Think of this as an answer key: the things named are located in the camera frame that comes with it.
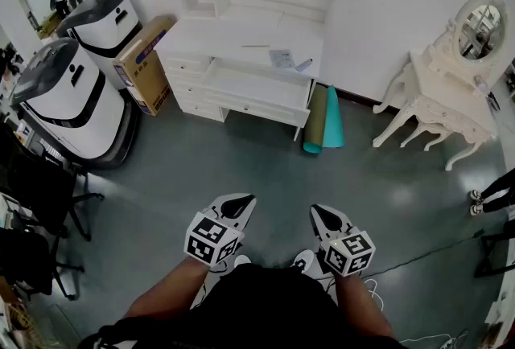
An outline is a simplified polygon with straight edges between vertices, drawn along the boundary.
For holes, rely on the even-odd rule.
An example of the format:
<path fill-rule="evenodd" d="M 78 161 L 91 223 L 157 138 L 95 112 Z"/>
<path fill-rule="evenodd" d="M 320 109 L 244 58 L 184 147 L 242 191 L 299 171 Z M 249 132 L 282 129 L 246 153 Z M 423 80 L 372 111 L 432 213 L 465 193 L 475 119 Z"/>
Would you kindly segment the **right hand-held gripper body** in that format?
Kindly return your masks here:
<path fill-rule="evenodd" d="M 321 241 L 317 258 L 322 273 L 336 273 L 348 277 L 367 269 L 375 253 L 369 234 L 354 230 L 350 234 Z"/>

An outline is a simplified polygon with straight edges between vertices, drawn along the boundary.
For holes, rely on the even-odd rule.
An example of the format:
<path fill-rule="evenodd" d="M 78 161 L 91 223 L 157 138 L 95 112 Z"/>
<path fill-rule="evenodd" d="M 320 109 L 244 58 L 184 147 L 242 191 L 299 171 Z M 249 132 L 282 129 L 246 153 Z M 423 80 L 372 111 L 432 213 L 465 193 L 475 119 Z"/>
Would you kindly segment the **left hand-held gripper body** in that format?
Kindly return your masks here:
<path fill-rule="evenodd" d="M 184 252 L 207 266 L 217 266 L 233 255 L 244 238 L 211 208 L 199 211 L 187 228 Z"/>

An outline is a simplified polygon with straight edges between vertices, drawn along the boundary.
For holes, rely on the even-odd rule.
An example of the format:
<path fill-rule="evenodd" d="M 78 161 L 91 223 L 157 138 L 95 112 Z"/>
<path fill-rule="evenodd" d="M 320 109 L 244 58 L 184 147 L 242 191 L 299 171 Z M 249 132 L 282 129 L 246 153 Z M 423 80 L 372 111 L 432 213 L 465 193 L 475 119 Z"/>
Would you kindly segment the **large white drawer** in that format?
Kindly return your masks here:
<path fill-rule="evenodd" d="M 311 79 L 214 59 L 201 81 L 207 102 L 303 128 Z"/>

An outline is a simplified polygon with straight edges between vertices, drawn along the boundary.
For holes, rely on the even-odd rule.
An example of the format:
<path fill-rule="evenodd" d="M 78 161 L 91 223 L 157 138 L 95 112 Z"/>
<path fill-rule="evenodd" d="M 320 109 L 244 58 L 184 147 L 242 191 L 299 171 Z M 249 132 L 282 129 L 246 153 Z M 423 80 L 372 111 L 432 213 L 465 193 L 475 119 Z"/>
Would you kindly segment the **clear plastic bag with label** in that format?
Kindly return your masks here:
<path fill-rule="evenodd" d="M 269 50 L 270 60 L 275 68 L 289 69 L 295 68 L 295 62 L 290 50 Z"/>

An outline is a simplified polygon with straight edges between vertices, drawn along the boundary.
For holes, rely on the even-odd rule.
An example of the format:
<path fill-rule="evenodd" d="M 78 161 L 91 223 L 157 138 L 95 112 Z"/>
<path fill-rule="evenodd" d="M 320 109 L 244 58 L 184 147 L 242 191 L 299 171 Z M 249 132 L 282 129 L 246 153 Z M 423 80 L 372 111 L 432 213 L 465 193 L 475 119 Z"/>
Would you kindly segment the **person's left forearm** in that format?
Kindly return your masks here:
<path fill-rule="evenodd" d="M 172 319 L 192 307 L 210 268 L 192 257 L 178 264 L 160 282 L 137 298 L 125 318 Z"/>

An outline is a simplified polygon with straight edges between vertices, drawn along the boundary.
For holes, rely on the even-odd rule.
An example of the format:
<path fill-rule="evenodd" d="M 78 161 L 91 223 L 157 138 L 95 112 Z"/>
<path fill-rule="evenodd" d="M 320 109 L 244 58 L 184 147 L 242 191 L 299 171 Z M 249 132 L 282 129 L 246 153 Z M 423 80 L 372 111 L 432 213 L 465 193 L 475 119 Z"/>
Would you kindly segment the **person's right forearm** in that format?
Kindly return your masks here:
<path fill-rule="evenodd" d="M 393 338 L 393 330 L 357 274 L 334 276 L 338 307 L 345 320 L 361 335 Z"/>

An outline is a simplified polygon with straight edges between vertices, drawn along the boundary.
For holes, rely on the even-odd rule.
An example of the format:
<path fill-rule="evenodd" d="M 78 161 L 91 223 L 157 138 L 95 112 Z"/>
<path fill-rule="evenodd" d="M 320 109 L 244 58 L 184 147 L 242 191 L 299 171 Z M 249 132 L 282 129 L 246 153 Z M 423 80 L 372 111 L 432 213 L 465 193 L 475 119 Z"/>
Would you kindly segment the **white desk with hutch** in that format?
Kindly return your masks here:
<path fill-rule="evenodd" d="M 204 98 L 201 81 L 211 62 L 222 59 L 262 70 L 319 79 L 326 20 L 332 0 L 179 0 L 179 19 L 158 45 L 172 92 L 184 113 L 224 121 L 234 110 Z M 261 44 L 270 48 L 242 48 Z M 275 68 L 269 50 L 290 50 L 295 67 Z"/>

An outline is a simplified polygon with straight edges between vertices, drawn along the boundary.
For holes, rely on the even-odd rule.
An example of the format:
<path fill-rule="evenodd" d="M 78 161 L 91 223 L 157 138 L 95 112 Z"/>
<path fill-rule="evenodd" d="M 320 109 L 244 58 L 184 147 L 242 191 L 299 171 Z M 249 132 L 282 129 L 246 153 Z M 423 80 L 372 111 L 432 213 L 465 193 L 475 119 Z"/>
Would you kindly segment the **person's right white shoe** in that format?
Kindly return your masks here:
<path fill-rule="evenodd" d="M 290 267 L 292 269 L 296 269 L 300 273 L 305 273 L 311 267 L 314 259 L 314 252 L 310 249 L 305 249 L 295 257 Z"/>

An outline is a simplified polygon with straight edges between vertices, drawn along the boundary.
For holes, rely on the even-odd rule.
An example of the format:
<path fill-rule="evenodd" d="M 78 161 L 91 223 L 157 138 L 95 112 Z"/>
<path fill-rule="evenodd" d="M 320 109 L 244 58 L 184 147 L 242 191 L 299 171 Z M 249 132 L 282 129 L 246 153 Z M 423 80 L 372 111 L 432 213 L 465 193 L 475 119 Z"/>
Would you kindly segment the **person's black clothing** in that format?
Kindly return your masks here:
<path fill-rule="evenodd" d="M 297 269 L 243 264 L 186 314 L 122 319 L 77 349 L 405 349 L 351 308 Z"/>

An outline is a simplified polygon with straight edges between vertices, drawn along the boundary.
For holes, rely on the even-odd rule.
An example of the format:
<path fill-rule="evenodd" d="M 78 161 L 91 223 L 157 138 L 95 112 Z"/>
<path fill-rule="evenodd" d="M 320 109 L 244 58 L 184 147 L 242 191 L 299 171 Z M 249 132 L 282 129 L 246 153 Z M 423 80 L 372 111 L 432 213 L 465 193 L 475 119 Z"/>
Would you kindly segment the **black metal rack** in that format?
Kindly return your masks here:
<path fill-rule="evenodd" d="M 480 240 L 483 248 L 483 258 L 474 273 L 474 278 L 496 276 L 515 270 L 515 261 L 503 267 L 494 268 L 490 260 L 491 255 L 499 243 L 515 240 L 515 219 L 506 221 L 502 232 L 482 236 Z"/>

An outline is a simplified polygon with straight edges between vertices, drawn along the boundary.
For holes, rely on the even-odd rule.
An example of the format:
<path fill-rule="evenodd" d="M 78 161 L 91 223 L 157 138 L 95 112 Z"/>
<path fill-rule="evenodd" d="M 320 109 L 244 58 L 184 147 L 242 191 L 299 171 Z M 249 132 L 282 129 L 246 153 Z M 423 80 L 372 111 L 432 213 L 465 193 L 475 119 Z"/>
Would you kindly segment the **brown cardboard box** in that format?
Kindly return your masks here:
<path fill-rule="evenodd" d="M 156 117 L 171 87 L 156 51 L 159 41 L 175 24 L 170 15 L 154 17 L 120 51 L 113 67 L 139 108 Z"/>

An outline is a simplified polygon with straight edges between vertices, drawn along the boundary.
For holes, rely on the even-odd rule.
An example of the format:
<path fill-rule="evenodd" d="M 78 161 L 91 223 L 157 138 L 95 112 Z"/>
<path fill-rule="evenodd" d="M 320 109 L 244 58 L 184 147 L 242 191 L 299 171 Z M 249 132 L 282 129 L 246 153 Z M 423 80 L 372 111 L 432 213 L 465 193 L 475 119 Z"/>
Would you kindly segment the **ornate white vanity table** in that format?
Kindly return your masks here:
<path fill-rule="evenodd" d="M 447 171 L 497 135 L 488 95 L 512 60 L 509 44 L 512 26 L 509 21 L 505 51 L 500 63 L 494 66 L 492 75 L 486 79 L 476 70 L 468 70 L 458 62 L 453 52 L 455 18 L 449 21 L 445 31 L 424 52 L 410 51 L 408 63 L 391 81 L 383 101 L 373 106 L 373 113 L 379 114 L 387 108 L 397 92 L 401 92 L 405 99 L 394 119 L 373 139 L 375 148 L 380 147 L 411 117 L 416 118 L 418 125 L 408 137 L 410 140 L 424 132 L 436 136 L 426 144 L 425 150 L 454 133 L 460 134 L 468 146 L 447 160 Z"/>

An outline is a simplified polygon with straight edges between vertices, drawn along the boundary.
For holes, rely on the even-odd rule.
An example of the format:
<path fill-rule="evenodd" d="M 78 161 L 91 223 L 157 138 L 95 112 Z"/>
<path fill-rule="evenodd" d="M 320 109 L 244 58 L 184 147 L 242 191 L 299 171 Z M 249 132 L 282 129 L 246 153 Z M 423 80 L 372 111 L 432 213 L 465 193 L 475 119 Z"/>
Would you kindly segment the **black office chair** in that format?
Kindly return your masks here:
<path fill-rule="evenodd" d="M 0 275 L 22 290 L 28 299 L 35 294 L 50 296 L 53 281 L 56 281 L 69 301 L 77 300 L 76 294 L 69 294 L 64 288 L 59 268 L 81 273 L 84 268 L 58 262 L 59 243 L 58 236 L 49 244 L 47 238 L 37 232 L 0 228 Z"/>
<path fill-rule="evenodd" d="M 50 154 L 38 156 L 17 139 L 8 125 L 0 124 L 0 193 L 32 212 L 35 218 L 25 219 L 25 224 L 62 236 L 66 233 L 65 220 L 70 216 L 78 232 L 90 241 L 91 236 L 82 228 L 75 205 L 105 197 L 96 192 L 74 195 L 78 175 L 86 173 L 79 170 L 71 174 Z"/>

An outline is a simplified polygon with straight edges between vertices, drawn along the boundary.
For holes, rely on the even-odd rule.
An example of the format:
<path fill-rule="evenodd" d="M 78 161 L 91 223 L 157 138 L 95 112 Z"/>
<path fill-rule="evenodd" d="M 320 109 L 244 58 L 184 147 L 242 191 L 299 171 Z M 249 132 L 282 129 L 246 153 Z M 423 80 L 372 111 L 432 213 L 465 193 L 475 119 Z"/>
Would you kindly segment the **white black-topped robot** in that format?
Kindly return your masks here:
<path fill-rule="evenodd" d="M 90 169 L 119 167 L 130 152 L 139 114 L 78 41 L 62 38 L 35 53 L 10 106 L 65 158 Z"/>
<path fill-rule="evenodd" d="M 113 66 L 142 23 L 130 0 L 84 0 L 57 28 L 60 38 L 75 39 L 117 90 L 125 87 Z"/>

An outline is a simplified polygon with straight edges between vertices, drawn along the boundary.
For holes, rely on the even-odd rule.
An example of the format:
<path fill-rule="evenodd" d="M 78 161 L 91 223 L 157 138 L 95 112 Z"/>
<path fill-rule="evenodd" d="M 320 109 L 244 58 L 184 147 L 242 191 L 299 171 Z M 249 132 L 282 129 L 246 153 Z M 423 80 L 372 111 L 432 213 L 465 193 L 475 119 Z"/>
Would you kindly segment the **oval vanity mirror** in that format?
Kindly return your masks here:
<path fill-rule="evenodd" d="M 488 79 L 505 51 L 508 28 L 503 0 L 469 0 L 455 18 L 452 45 L 456 59 Z"/>

